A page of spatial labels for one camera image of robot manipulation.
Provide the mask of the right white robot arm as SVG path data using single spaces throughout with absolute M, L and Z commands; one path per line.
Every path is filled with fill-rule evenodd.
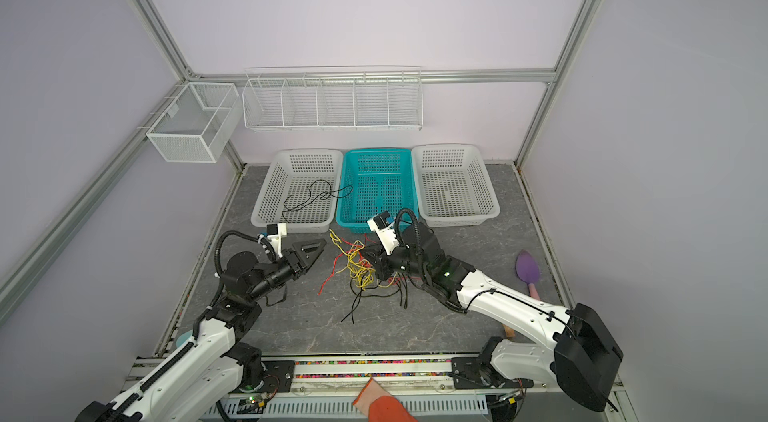
M 447 309 L 479 313 L 527 338 L 519 344 L 491 337 L 476 357 L 458 358 L 452 364 L 456 388 L 555 385 L 591 411 L 611 406 L 623 352 L 594 309 L 547 303 L 493 280 L 447 254 L 422 222 L 400 225 L 383 212 L 368 226 L 378 240 L 366 257 L 378 274 L 413 281 Z

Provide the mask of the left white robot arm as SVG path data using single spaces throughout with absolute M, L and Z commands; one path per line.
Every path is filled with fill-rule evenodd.
M 236 389 L 264 386 L 269 374 L 261 351 L 243 338 L 261 315 L 268 295 L 305 275 L 326 242 L 315 238 L 276 249 L 255 236 L 253 242 L 270 254 L 269 262 L 260 262 L 251 251 L 240 251 L 223 262 L 221 249 L 232 234 L 226 231 L 216 242 L 219 285 L 184 344 L 110 402 L 90 403 L 78 420 L 196 421 Z

